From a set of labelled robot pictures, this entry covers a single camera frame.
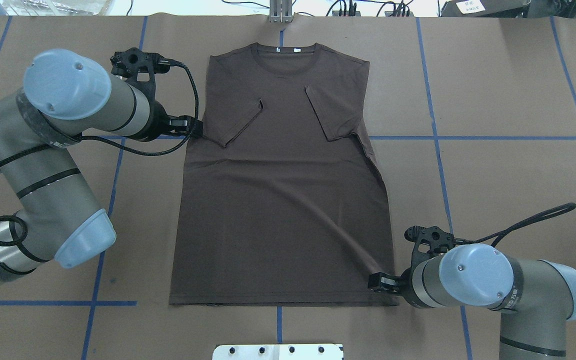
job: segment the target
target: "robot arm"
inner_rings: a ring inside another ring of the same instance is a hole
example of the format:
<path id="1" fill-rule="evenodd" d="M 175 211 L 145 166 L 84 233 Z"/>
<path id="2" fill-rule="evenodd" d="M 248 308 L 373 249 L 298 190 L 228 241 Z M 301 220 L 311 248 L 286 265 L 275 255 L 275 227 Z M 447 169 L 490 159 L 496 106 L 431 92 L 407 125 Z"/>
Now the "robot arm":
<path id="1" fill-rule="evenodd" d="M 23 88 L 0 100 L 0 172 L 23 205 L 0 217 L 0 284 L 53 258 L 75 267 L 114 243 L 105 209 L 66 150 L 93 138 L 82 136 L 84 130 L 138 141 L 202 133 L 197 114 L 169 116 L 154 100 L 155 73 L 181 63 L 137 48 L 111 61 L 112 73 L 126 81 L 69 50 L 42 52 L 26 70 Z M 150 79 L 137 81 L 137 73 Z"/>
<path id="2" fill-rule="evenodd" d="M 566 358 L 566 321 L 576 320 L 576 270 L 547 260 L 515 259 L 493 246 L 458 240 L 438 227 L 412 227 L 411 268 L 375 273 L 368 287 L 416 308 L 480 306 L 501 313 L 500 360 Z M 430 246 L 428 253 L 419 245 Z"/>

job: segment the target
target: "folded sleeve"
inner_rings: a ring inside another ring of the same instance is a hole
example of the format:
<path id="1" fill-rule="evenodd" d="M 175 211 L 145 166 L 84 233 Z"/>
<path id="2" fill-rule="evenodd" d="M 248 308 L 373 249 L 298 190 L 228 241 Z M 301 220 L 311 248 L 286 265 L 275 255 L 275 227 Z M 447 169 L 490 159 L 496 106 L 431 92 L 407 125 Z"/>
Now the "folded sleeve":
<path id="1" fill-rule="evenodd" d="M 226 148 L 262 109 L 260 96 L 256 96 L 218 57 L 211 56 L 206 75 L 203 136 Z"/>
<path id="2" fill-rule="evenodd" d="M 306 86 L 306 95 L 328 141 L 347 137 L 361 123 L 369 70 L 370 62 L 364 61 L 348 73 Z"/>

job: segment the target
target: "t-shirt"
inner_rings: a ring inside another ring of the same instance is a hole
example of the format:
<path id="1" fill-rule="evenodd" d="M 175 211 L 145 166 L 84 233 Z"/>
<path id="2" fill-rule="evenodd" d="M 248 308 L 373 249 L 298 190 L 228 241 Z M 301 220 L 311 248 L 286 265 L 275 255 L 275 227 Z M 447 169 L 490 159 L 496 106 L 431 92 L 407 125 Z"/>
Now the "t-shirt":
<path id="1" fill-rule="evenodd" d="M 188 143 L 169 302 L 391 306 L 386 187 L 363 110 L 370 63 L 316 43 L 211 56 Z"/>

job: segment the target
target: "black cable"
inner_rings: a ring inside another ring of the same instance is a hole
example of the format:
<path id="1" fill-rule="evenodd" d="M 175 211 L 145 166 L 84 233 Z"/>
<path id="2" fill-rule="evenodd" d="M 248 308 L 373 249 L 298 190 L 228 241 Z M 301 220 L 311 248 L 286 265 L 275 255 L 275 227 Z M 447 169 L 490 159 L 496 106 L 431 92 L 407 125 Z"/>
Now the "black cable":
<path id="1" fill-rule="evenodd" d="M 188 80 L 190 80 L 190 86 L 192 86 L 192 93 L 194 95 L 194 119 L 195 119 L 195 121 L 194 121 L 194 123 L 192 123 L 192 128 L 190 128 L 190 130 L 188 130 L 188 133 L 192 134 L 195 132 L 195 128 L 197 127 L 197 120 L 199 119 L 199 93 L 197 92 L 197 85 L 195 84 L 195 80 L 193 78 L 193 75 L 190 73 L 190 69 L 188 68 L 188 66 L 186 66 L 185 64 L 183 64 L 182 62 L 177 61 L 177 60 L 171 60 L 170 66 L 176 66 L 176 67 L 179 67 L 179 68 L 182 68 L 183 70 L 185 70 L 186 75 L 188 75 Z M 129 153 L 142 155 L 144 157 L 160 157 L 162 155 L 167 155 L 169 153 L 172 153 L 173 151 L 178 150 L 179 148 L 184 146 L 184 144 L 190 139 L 190 135 L 187 135 L 186 137 L 184 137 L 180 143 L 169 148 L 168 150 L 158 151 L 158 152 L 146 152 L 146 151 L 136 150 L 135 148 L 121 145 L 119 143 L 116 143 L 116 142 L 111 141 L 109 139 L 105 139 L 105 138 L 100 137 L 100 136 L 78 135 L 78 136 L 74 136 L 73 138 L 76 141 L 98 141 L 98 142 L 102 142 L 102 143 L 108 144 L 110 146 L 114 146 L 115 148 L 119 148 L 121 150 L 127 151 Z"/>
<path id="2" fill-rule="evenodd" d="M 534 214 L 529 218 L 522 219 L 522 221 L 519 221 L 518 223 L 515 223 L 514 225 L 506 228 L 506 230 L 496 232 L 492 235 L 482 237 L 481 239 L 478 239 L 478 240 L 471 241 L 471 240 L 456 238 L 455 244 L 459 244 L 459 245 L 479 244 L 479 243 L 483 243 L 487 240 L 490 240 L 490 239 L 493 239 L 494 237 L 496 237 L 496 239 L 494 239 L 492 244 L 490 244 L 490 246 L 492 246 L 494 248 L 499 244 L 499 242 L 504 237 L 506 237 L 506 235 L 510 234 L 514 230 L 525 228 L 528 225 L 539 223 L 540 221 L 544 221 L 544 220 L 548 220 L 548 219 L 551 219 L 554 217 L 558 217 L 562 214 L 566 214 L 567 212 L 573 211 L 575 208 L 576 208 L 576 203 L 574 203 L 574 202 L 564 203 L 563 205 L 559 205 L 559 206 L 553 207 L 551 209 L 548 209 L 546 211 L 539 212 L 538 214 Z"/>
<path id="3" fill-rule="evenodd" d="M 406 4 L 404 4 L 404 2 L 400 2 L 399 6 L 397 6 L 397 9 L 395 9 L 395 11 L 393 11 L 390 16 L 404 16 L 406 12 Z"/>
<path id="4" fill-rule="evenodd" d="M 343 2 L 343 5 L 346 5 L 346 0 L 336 0 L 335 2 L 332 3 L 332 5 L 330 5 L 328 11 L 326 12 L 326 16 L 328 16 L 330 14 L 330 12 L 332 11 L 332 9 L 335 7 L 335 5 L 337 3 L 339 3 L 339 16 L 341 16 L 341 3 Z"/>
<path id="5" fill-rule="evenodd" d="M 576 0 L 570 1 L 563 14 L 560 14 L 560 16 L 573 19 L 576 16 Z"/>
<path id="6" fill-rule="evenodd" d="M 177 61 L 177 60 L 171 60 L 170 66 L 176 66 L 176 67 L 179 67 L 179 68 L 182 68 L 183 70 L 185 70 L 186 75 L 188 75 L 188 80 L 190 80 L 190 86 L 192 86 L 192 93 L 194 95 L 194 119 L 195 119 L 195 121 L 194 121 L 194 123 L 192 123 L 192 128 L 190 128 L 190 130 L 188 131 L 189 135 L 184 137 L 180 143 L 178 143 L 177 145 L 175 145 L 172 148 L 169 148 L 168 150 L 159 151 L 159 152 L 146 152 L 146 151 L 141 151 L 141 150 L 135 150 L 134 148 L 130 148 L 128 146 L 118 144 L 114 141 L 111 141 L 109 139 L 105 139 L 105 138 L 100 137 L 100 136 L 77 135 L 77 136 L 73 136 L 72 138 L 78 142 L 80 142 L 80 141 L 103 142 L 103 143 L 108 144 L 110 146 L 114 146 L 115 148 L 119 148 L 121 150 L 128 151 L 129 153 L 133 153 L 133 154 L 137 154 L 137 155 L 143 155 L 144 157 L 159 157 L 161 155 L 167 155 L 169 153 L 172 153 L 173 151 L 181 148 L 190 139 L 190 134 L 194 133 L 195 128 L 197 127 L 197 120 L 199 119 L 199 93 L 197 91 L 197 85 L 195 84 L 195 80 L 193 78 L 193 75 L 190 73 L 190 69 L 188 68 L 188 66 L 186 66 L 185 64 L 183 64 L 182 62 Z M 53 127 L 53 129 L 57 130 L 57 132 L 60 133 L 61 135 L 70 138 L 70 136 L 68 136 L 66 133 L 62 132 L 61 130 L 59 130 L 57 127 Z M 43 150 L 48 150 L 50 148 L 51 148 L 50 145 L 43 144 L 43 145 L 35 146 L 33 148 L 29 148 L 28 150 L 18 152 L 15 155 L 12 155 L 10 157 L 7 157 L 6 159 L 1 160 L 0 161 L 0 168 L 2 168 L 2 166 L 5 166 L 6 164 L 14 162 L 15 160 L 23 158 L 27 155 L 37 153 L 37 152 L 43 151 Z M 19 234 L 18 239 L 14 239 L 12 241 L 0 241 L 0 246 L 2 246 L 2 247 L 18 246 L 28 236 L 28 224 L 22 218 L 19 218 L 18 216 L 15 216 L 15 215 L 4 215 L 4 216 L 0 216 L 0 222 L 2 222 L 2 221 L 9 221 L 12 223 L 17 223 L 21 227 L 21 234 Z"/>
<path id="7" fill-rule="evenodd" d="M 381 12 L 382 12 L 382 9 L 388 4 L 392 4 L 392 13 L 395 14 L 397 4 L 395 4 L 394 1 L 386 1 L 386 2 L 381 4 L 381 7 L 379 7 L 379 11 L 377 11 L 377 14 L 375 16 L 379 16 L 379 14 L 381 14 Z"/>
<path id="8" fill-rule="evenodd" d="M 10 157 L 7 157 L 7 158 L 1 160 L 0 161 L 0 168 L 2 166 L 5 166 L 6 164 L 14 162 L 15 160 L 21 159 L 21 158 L 25 157 L 26 155 L 30 155 L 32 153 L 36 153 L 38 151 L 42 151 L 42 150 L 46 150 L 46 149 L 50 149 L 50 145 L 43 144 L 43 145 L 35 146 L 33 148 L 29 148 L 28 150 L 24 150 L 24 151 L 21 151 L 19 153 L 16 153 L 15 155 L 12 155 Z M 23 221 L 23 219 L 15 216 L 15 215 L 4 215 L 4 216 L 0 216 L 0 222 L 1 221 L 10 221 L 10 222 L 19 224 L 19 226 L 21 226 L 21 234 L 19 235 L 18 239 L 16 239 L 16 240 L 0 241 L 0 246 L 18 246 L 28 236 L 28 225 L 26 224 L 25 221 Z"/>
<path id="9" fill-rule="evenodd" d="M 226 0 L 221 0 L 221 2 L 226 3 L 226 4 L 233 4 L 233 5 L 254 4 L 254 5 L 262 7 L 264 9 L 270 9 L 270 6 L 266 6 L 264 4 L 260 4 L 258 2 L 254 2 L 254 1 L 226 1 Z"/>
<path id="10" fill-rule="evenodd" d="M 408 7 L 408 5 L 410 3 L 412 3 L 414 0 L 410 0 L 410 2 L 408 2 L 407 4 L 402 2 L 400 4 L 403 4 L 404 6 L 401 9 L 401 13 L 403 15 L 404 12 L 407 12 L 410 14 L 410 7 Z M 382 4 L 382 7 L 379 8 L 379 11 L 377 12 L 376 16 L 379 16 L 379 14 L 382 12 L 382 9 L 384 8 L 384 4 L 393 4 L 393 1 L 378 1 L 378 0 L 354 0 L 355 3 L 357 2 L 362 2 L 362 3 L 375 3 L 375 4 Z M 396 16 L 396 9 L 393 9 L 393 14 L 391 14 L 391 16 Z"/>

